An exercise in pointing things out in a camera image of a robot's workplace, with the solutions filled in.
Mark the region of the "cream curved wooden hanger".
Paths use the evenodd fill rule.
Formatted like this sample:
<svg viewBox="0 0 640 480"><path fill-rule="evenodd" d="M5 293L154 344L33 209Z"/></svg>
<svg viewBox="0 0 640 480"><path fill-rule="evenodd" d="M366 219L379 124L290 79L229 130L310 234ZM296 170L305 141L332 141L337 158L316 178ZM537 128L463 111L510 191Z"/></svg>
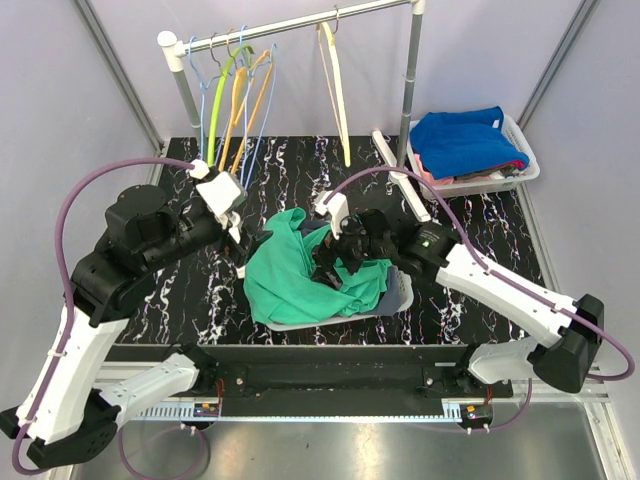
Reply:
<svg viewBox="0 0 640 480"><path fill-rule="evenodd" d="M320 22L316 25L316 35L324 77L329 93L329 100L343 150L343 161L346 167L350 167L351 144L348 131L340 61L336 45L336 34L339 29L340 13L337 6L334 7L334 10L335 27L332 28L327 21Z"/></svg>

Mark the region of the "lime green hanger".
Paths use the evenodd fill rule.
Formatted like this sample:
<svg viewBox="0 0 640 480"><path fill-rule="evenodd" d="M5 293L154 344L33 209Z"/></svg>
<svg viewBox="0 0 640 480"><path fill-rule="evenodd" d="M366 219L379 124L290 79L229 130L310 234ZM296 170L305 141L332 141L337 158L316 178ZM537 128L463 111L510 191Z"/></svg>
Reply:
<svg viewBox="0 0 640 480"><path fill-rule="evenodd" d="M220 116L220 109L222 106L223 94L225 92L227 79L232 73L233 69L238 70L236 66L237 62L240 61L242 66L246 66L249 62L250 56L252 55L253 50L251 47L244 42L243 31L239 32L239 36L237 38L238 46L232 50L230 48L231 43L225 42L225 48L227 49L227 59L225 63L220 68L219 75L217 77L217 84L215 88L215 93L213 97L211 113L210 113L210 123L208 130L208 144L206 151L206 160L207 164L210 168L216 165L216 134L218 128L218 120Z"/></svg>

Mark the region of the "dark navy tank top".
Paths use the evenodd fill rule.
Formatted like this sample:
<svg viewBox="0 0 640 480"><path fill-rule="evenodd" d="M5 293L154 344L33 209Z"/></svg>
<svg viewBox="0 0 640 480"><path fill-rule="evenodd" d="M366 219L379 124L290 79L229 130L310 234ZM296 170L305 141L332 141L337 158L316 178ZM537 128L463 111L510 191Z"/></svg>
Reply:
<svg viewBox="0 0 640 480"><path fill-rule="evenodd" d="M340 294L343 301L346 296L351 298L337 316L389 316L402 304L397 269L389 260L366 261L353 275L337 260L336 270L343 279L343 287L339 291L329 288L329 292L333 297Z"/></svg>

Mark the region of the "light blue wire hanger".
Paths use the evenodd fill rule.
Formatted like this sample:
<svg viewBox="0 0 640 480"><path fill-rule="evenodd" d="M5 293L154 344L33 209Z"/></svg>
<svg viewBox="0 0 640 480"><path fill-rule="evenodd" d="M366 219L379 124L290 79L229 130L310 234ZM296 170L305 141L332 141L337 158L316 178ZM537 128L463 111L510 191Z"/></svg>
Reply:
<svg viewBox="0 0 640 480"><path fill-rule="evenodd" d="M204 163L208 163L208 159L207 159L207 146L208 146L208 135L205 133L205 111L206 111L206 104L207 104L207 93L208 90L211 87L211 84L213 83L214 80L218 80L219 77L218 76L212 76L208 81L206 81L201 73L201 71L199 70L198 66L196 65L196 62L194 61L194 50L193 50L193 42L195 41L196 37L192 36L189 39L188 42L188 48L187 48L187 59L189 62L189 66L192 70L192 72L195 74L197 81L198 81L198 89L199 89L199 94L200 94L200 105L199 105L199 109L198 109L198 120L200 121L200 134L199 134L199 155L200 155L200 159L204 162Z"/></svg>

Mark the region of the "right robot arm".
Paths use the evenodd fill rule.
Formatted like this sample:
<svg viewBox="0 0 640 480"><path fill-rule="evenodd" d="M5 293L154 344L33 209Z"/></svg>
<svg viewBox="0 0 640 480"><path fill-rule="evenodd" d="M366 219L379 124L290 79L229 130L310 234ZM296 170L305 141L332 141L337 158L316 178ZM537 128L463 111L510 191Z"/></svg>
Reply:
<svg viewBox="0 0 640 480"><path fill-rule="evenodd" d="M448 382L476 396L503 380L538 378L565 393L581 391L602 344L604 304L536 285L466 246L459 233L432 221L393 225L379 210L344 218L312 250L312 278L340 289L369 260L386 259L414 280L457 290L516 323L523 340L472 344Z"/></svg>

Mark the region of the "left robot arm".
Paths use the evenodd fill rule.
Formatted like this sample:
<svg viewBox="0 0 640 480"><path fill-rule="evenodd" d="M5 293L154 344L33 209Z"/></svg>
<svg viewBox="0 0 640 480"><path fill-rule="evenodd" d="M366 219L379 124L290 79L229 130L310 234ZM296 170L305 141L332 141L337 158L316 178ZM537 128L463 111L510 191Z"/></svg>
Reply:
<svg viewBox="0 0 640 480"><path fill-rule="evenodd" d="M160 364L122 383L94 382L117 337L143 299L156 288L157 271L213 246L235 263L249 259L271 235L251 229L235 242L202 199L176 214L154 185L124 190L105 212L107 228L94 250L65 277L65 307L53 352L27 399L1 413L1 429L26 455L13 453L15 469L37 475L95 458L131 419L178 393L219 389L218 362L186 344Z"/></svg>

